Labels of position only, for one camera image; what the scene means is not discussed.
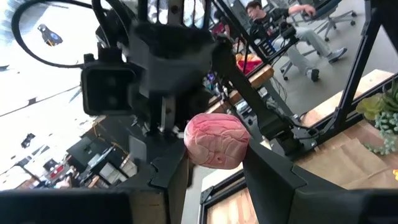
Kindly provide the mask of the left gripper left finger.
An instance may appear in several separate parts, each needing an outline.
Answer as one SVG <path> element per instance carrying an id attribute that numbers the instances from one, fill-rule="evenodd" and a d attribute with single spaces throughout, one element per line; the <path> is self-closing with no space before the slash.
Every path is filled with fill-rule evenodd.
<path id="1" fill-rule="evenodd" d="M 128 193 L 133 224 L 180 224 L 187 184 L 185 146 L 173 145 L 119 187 Z"/>

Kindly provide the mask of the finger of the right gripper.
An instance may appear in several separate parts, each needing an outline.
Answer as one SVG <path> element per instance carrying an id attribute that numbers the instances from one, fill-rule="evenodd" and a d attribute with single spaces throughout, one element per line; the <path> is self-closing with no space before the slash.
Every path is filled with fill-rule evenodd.
<path id="1" fill-rule="evenodd" d="M 149 96 L 137 93 L 136 97 L 138 107 L 144 115 L 144 124 L 149 128 L 144 136 L 145 146 L 168 146 L 176 142 L 176 97 L 159 93 Z"/>
<path id="2" fill-rule="evenodd" d="M 195 115 L 204 113 L 209 108 L 211 91 L 201 81 L 182 83 L 182 123 L 187 123 Z"/>

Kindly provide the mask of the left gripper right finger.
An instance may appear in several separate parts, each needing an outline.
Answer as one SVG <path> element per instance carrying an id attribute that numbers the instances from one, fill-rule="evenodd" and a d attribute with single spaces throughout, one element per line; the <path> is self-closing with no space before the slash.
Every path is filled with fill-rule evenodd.
<path id="1" fill-rule="evenodd" d="M 295 190 L 306 185 L 293 168 L 293 162 L 250 140 L 243 170 L 260 224 L 289 222 Z"/>

